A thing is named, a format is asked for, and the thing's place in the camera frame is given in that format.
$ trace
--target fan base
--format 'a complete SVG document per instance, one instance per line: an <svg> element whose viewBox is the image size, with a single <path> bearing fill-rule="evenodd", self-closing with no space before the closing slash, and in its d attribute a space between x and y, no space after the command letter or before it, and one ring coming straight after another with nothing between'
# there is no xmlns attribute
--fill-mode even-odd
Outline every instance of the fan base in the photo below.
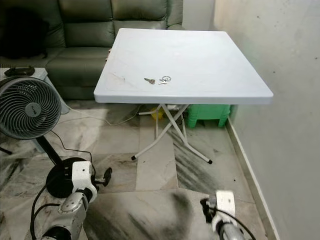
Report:
<svg viewBox="0 0 320 240"><path fill-rule="evenodd" d="M46 189L55 198L67 198L74 188L72 184L72 164L85 161L80 157L71 157L63 160L64 168L54 166L46 177Z"/></svg>

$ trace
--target green plastic stool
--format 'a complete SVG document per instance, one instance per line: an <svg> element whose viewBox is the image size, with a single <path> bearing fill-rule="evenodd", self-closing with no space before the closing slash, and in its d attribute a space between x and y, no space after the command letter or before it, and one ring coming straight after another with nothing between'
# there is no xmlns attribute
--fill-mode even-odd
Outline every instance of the green plastic stool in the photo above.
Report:
<svg viewBox="0 0 320 240"><path fill-rule="evenodd" d="M219 127L226 124L230 113L230 105L193 104L188 108L187 126L194 128L197 120L219 119Z"/></svg>

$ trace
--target electric fan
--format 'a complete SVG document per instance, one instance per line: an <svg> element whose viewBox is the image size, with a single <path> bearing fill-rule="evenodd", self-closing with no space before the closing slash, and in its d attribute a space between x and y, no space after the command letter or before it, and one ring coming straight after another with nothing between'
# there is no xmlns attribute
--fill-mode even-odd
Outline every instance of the electric fan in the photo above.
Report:
<svg viewBox="0 0 320 240"><path fill-rule="evenodd" d="M73 190L72 164L85 160L71 157L62 161L44 137L60 114L59 95L46 82L34 77L0 81L0 131L18 140L36 139L55 165L46 178L48 192L66 198Z"/></svg>

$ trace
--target green sofa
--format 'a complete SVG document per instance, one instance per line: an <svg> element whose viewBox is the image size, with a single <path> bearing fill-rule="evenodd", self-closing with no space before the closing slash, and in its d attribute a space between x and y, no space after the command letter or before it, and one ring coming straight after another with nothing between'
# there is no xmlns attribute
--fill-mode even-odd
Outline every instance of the green sofa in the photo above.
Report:
<svg viewBox="0 0 320 240"><path fill-rule="evenodd" d="M183 0L0 0L0 37L4 11L10 7L31 9L49 23L48 56L1 56L1 67L46 68L62 98L68 100L94 99L120 28L183 30Z"/></svg>

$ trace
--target yellow object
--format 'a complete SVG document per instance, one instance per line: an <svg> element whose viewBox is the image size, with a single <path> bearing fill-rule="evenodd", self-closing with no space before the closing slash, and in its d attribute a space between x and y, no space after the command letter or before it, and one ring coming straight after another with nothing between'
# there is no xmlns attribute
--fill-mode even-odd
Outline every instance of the yellow object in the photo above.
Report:
<svg viewBox="0 0 320 240"><path fill-rule="evenodd" d="M159 120L163 118L164 113L165 113L165 111L163 110L162 107L160 107L160 109L158 110L158 119ZM156 113L151 114L151 116L153 117L154 120L156 120L156 118L157 118L157 114Z"/></svg>

